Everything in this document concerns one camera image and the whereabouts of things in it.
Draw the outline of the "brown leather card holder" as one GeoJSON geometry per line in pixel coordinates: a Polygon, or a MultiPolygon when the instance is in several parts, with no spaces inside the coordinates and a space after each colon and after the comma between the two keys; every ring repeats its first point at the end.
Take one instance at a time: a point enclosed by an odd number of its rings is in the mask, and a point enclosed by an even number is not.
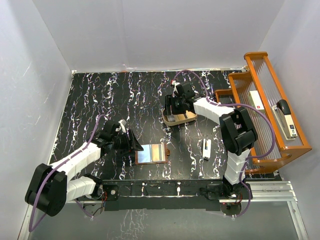
{"type": "Polygon", "coordinates": [[[165,143],[144,144],[142,148],[135,152],[136,165],[165,164],[171,154],[165,143]]]}

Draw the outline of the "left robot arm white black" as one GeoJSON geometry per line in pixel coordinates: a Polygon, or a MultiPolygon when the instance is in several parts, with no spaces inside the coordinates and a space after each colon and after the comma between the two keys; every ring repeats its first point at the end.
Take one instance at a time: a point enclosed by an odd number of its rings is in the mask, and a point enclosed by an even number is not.
{"type": "Polygon", "coordinates": [[[131,155],[143,151],[125,121],[106,121],[103,129],[95,130],[80,148],[50,165],[36,167],[25,194],[25,202],[48,216],[56,216],[66,203],[83,196],[93,200],[103,195],[102,181],[90,174],[76,179],[84,168],[109,152],[131,155]]]}

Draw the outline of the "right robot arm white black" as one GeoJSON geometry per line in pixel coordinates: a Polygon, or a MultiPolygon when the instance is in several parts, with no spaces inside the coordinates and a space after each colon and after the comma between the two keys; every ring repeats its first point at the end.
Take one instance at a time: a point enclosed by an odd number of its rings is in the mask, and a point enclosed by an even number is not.
{"type": "Polygon", "coordinates": [[[165,96],[163,120],[168,126],[189,122],[188,113],[203,116],[220,126],[227,151],[227,167],[222,178],[220,196],[235,198],[246,185],[247,158],[258,134],[244,106],[223,106],[209,97],[195,93],[189,82],[171,82],[173,93],[165,96]]]}

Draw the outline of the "beige oval tray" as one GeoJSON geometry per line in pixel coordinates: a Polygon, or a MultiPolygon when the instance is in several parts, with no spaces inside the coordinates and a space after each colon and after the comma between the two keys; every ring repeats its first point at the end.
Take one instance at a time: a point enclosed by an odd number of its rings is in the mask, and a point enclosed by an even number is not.
{"type": "Polygon", "coordinates": [[[165,115],[165,111],[164,110],[162,111],[163,122],[165,125],[169,127],[195,121],[197,116],[198,116],[197,114],[191,111],[186,111],[183,114],[172,114],[172,115],[165,115]]]}

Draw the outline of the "white staple box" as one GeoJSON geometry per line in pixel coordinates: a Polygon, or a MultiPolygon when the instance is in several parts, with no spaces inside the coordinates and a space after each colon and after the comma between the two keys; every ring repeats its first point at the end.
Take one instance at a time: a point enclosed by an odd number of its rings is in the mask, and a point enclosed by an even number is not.
{"type": "Polygon", "coordinates": [[[265,113],[265,108],[263,102],[260,98],[259,92],[257,90],[250,90],[248,92],[249,102],[252,107],[256,110],[260,111],[261,113],[265,113]]]}

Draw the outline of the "orange wooden tiered shelf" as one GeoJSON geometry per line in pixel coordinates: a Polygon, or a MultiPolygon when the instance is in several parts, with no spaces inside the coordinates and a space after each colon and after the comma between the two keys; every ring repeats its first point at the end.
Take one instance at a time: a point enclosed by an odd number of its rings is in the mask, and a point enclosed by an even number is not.
{"type": "Polygon", "coordinates": [[[288,102],[281,82],[265,51],[248,52],[244,55],[246,71],[230,73],[229,89],[215,91],[217,101],[223,97],[233,97],[236,103],[250,104],[250,92],[257,91],[263,104],[263,114],[269,119],[275,132],[276,145],[272,152],[263,158],[251,160],[252,168],[246,174],[269,174],[287,165],[312,150],[299,124],[294,111],[291,111],[294,138],[286,136],[284,131],[285,120],[280,116],[277,107],[279,101],[288,102]]]}

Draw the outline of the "black beige stapler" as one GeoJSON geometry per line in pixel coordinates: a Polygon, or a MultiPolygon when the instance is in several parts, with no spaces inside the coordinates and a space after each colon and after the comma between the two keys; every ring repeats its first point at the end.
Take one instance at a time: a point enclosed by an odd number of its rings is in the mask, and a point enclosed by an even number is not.
{"type": "Polygon", "coordinates": [[[285,99],[280,99],[276,105],[272,106],[271,109],[285,139],[288,141],[295,140],[298,136],[298,133],[288,102],[285,99]]]}

